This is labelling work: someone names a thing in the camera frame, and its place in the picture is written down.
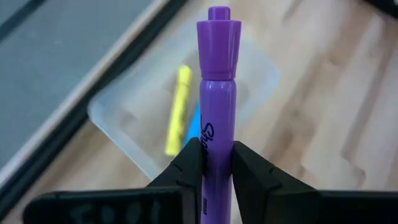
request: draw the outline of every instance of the purple highlighter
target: purple highlighter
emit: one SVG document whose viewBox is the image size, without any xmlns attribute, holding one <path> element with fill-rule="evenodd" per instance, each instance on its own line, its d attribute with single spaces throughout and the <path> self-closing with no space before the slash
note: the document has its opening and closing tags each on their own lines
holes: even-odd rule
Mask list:
<svg viewBox="0 0 398 224">
<path fill-rule="evenodd" d="M 203 173 L 201 223 L 229 224 L 231 155 L 234 143 L 236 84 L 241 22 L 228 7 L 211 7 L 208 21 L 197 23 L 202 81 L 200 122 L 207 153 Z"/>
</svg>

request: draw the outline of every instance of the marker cap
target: marker cap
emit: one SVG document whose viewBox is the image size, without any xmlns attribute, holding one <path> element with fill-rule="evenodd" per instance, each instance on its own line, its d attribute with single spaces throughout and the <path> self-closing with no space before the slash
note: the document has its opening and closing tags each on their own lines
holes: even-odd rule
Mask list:
<svg viewBox="0 0 398 224">
<path fill-rule="evenodd" d="M 208 10 L 208 20 L 197 23 L 199 61 L 205 80 L 231 80 L 238 62 L 241 21 L 230 20 L 229 7 Z"/>
</svg>

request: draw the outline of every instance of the plastic bin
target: plastic bin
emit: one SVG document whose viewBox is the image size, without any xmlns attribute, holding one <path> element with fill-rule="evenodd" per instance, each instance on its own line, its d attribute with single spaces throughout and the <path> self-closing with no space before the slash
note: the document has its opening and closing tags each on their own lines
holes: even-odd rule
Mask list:
<svg viewBox="0 0 398 224">
<path fill-rule="evenodd" d="M 165 155 L 165 139 L 173 101 L 177 70 L 182 64 L 193 70 L 190 100 L 185 113 L 188 128 L 200 83 L 196 21 L 206 11 L 187 20 L 166 40 L 156 43 L 142 58 L 93 98 L 89 116 L 136 165 L 154 179 L 173 159 Z M 236 129 L 257 105 L 276 88 L 277 70 L 268 58 L 241 37 L 236 74 Z"/>
</svg>

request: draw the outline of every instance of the wooden floor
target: wooden floor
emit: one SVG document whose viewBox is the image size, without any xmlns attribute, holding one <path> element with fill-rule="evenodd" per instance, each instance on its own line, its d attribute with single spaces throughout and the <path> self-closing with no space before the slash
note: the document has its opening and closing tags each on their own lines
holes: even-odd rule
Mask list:
<svg viewBox="0 0 398 224">
<path fill-rule="evenodd" d="M 280 72 L 277 89 L 238 139 L 320 189 L 397 190 L 397 21 L 357 0 L 227 3 Z M 188 3 L 173 23 L 208 5 Z M 148 181 L 87 123 L 4 222 L 20 223 L 24 203 L 48 190 Z M 232 216 L 239 223 L 236 201 Z"/>
</svg>

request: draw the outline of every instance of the gray carpet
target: gray carpet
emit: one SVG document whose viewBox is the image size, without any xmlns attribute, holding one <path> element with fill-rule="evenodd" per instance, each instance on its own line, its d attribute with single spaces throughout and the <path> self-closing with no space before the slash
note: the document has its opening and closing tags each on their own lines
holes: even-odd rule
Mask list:
<svg viewBox="0 0 398 224">
<path fill-rule="evenodd" d="M 0 0 L 0 24 L 26 0 Z M 0 168 L 151 1 L 50 0 L 0 43 Z"/>
</svg>

